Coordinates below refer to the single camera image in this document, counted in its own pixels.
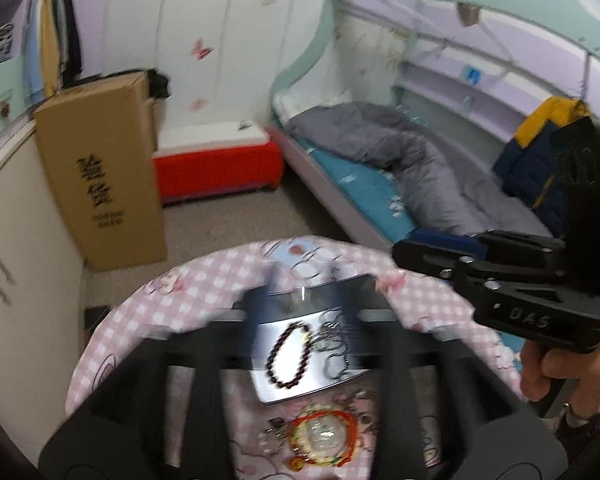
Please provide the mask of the person's right hand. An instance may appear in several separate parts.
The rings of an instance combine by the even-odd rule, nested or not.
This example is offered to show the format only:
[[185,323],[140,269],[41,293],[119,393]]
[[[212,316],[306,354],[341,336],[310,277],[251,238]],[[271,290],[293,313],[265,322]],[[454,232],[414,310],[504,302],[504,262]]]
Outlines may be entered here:
[[535,341],[522,347],[520,388],[532,402],[542,400],[550,392],[552,379],[575,379],[578,384],[568,400],[573,415],[589,420],[600,414],[600,344],[589,354],[564,349],[544,352]]

